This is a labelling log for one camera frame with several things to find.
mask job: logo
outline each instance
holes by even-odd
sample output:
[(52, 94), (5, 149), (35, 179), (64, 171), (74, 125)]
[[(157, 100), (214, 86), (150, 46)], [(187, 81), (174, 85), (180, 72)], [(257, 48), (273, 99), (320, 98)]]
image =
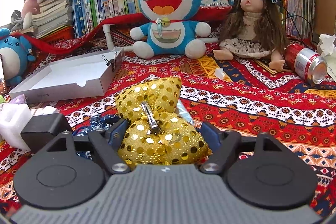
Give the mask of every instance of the logo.
[(164, 167), (164, 168), (161, 169), (161, 171), (167, 173), (167, 172), (170, 171), (170, 168), (169, 167)]

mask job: orange basket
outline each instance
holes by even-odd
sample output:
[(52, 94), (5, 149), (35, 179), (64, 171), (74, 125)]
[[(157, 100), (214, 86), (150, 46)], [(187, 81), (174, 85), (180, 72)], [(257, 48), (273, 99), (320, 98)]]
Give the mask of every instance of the orange basket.
[(46, 37), (41, 38), (42, 41), (48, 43), (49, 45), (56, 44), (62, 40), (74, 39), (75, 33), (73, 26), (65, 27), (62, 30), (54, 32)]

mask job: gold sequin bow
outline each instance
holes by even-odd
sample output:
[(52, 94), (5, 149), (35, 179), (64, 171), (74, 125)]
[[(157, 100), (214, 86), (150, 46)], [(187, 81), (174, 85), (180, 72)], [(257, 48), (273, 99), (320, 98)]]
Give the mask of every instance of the gold sequin bow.
[[(118, 154), (131, 168), (136, 164), (192, 164), (209, 155), (202, 135), (174, 113), (180, 88), (179, 78), (167, 77), (134, 85), (117, 97), (119, 115), (131, 123)], [(142, 102), (148, 102), (159, 133), (153, 132)]]

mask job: black circular disc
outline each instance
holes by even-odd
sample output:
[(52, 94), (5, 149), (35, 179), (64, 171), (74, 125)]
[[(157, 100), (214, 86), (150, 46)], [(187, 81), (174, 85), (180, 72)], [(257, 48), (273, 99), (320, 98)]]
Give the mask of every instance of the black circular disc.
[(91, 199), (102, 189), (102, 169), (77, 155), (48, 153), (33, 156), (14, 176), (19, 200), (36, 208), (60, 210)]
[(282, 154), (239, 160), (228, 171), (229, 187), (242, 200), (261, 208), (284, 210), (307, 204), (317, 177), (308, 165)]

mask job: red collar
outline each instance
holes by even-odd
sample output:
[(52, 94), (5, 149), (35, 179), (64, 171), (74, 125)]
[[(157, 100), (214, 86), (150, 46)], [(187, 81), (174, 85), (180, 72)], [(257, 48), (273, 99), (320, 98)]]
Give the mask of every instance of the red collar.
[(184, 20), (171, 20), (170, 23), (174, 23), (174, 22), (183, 22)]

